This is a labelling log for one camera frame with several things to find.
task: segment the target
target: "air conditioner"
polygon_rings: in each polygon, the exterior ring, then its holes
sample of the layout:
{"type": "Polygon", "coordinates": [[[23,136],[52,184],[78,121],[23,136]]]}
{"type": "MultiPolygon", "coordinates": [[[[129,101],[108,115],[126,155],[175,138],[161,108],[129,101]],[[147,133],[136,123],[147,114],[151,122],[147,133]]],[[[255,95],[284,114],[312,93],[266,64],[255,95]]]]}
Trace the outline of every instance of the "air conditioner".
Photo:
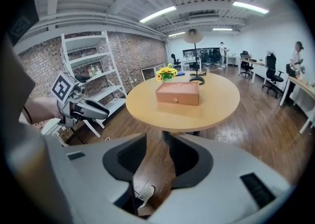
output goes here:
{"type": "Polygon", "coordinates": [[[219,18],[219,15],[217,14],[192,15],[188,17],[188,20],[186,20],[186,23],[198,24],[198,23],[216,22],[218,18],[219,18]]]}

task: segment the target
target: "round wooden table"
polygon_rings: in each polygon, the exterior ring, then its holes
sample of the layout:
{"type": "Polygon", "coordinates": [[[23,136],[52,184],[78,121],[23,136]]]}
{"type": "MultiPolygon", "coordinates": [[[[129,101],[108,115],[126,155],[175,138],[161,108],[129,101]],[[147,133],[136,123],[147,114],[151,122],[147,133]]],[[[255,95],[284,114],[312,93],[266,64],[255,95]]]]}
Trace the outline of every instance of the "round wooden table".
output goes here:
{"type": "MultiPolygon", "coordinates": [[[[189,82],[190,73],[171,82],[189,82]]],[[[156,78],[147,80],[130,91],[126,99],[129,113],[139,121],[168,132],[194,132],[214,127],[226,120],[237,108],[240,93],[228,79],[213,73],[203,76],[199,105],[157,102],[156,89],[162,84],[156,78]]]]}

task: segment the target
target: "box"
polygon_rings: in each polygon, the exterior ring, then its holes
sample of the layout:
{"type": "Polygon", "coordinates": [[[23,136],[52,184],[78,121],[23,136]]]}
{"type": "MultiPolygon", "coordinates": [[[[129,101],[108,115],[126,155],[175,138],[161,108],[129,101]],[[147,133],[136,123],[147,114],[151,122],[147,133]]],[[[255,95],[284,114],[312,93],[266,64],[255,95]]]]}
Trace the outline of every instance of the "box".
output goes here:
{"type": "Polygon", "coordinates": [[[173,104],[198,105],[199,83],[196,82],[170,82],[163,83],[157,90],[158,102],[173,104]]]}

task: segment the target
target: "floor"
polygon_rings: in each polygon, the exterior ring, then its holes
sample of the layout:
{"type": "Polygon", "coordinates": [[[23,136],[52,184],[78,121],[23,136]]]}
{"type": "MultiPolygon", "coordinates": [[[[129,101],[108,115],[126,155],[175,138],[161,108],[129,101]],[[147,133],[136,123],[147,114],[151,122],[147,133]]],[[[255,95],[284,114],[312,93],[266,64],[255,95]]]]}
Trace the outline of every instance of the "floor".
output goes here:
{"type": "MultiPolygon", "coordinates": [[[[255,78],[255,83],[247,77],[237,75],[237,67],[229,66],[223,70],[206,67],[204,70],[222,75],[232,81],[239,89],[241,99],[235,113],[215,128],[204,130],[201,136],[212,141],[223,141],[239,146],[281,173],[291,184],[296,184],[303,173],[310,156],[315,130],[309,127],[300,135],[299,129],[306,116],[297,107],[279,106],[273,92],[262,89],[263,80],[255,78]]],[[[147,133],[147,153],[134,175],[134,189],[140,193],[146,185],[154,185],[156,192],[149,204],[139,210],[139,215],[151,214],[170,194],[172,179],[175,177],[173,162],[168,154],[168,146],[161,132],[136,121],[127,109],[122,108],[102,130],[97,138],[88,128],[80,130],[79,135],[88,143],[130,135],[147,133]]],[[[71,145],[80,144],[74,138],[71,145]]]]}

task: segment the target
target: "lamp shade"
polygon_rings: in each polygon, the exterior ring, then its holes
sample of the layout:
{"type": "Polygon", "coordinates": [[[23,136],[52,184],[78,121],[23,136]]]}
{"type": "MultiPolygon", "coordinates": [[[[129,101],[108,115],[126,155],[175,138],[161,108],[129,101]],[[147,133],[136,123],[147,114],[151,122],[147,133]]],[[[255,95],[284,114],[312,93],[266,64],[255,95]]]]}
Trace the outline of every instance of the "lamp shade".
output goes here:
{"type": "Polygon", "coordinates": [[[183,39],[190,44],[198,43],[203,39],[203,34],[196,29],[190,29],[183,35],[183,39]]]}

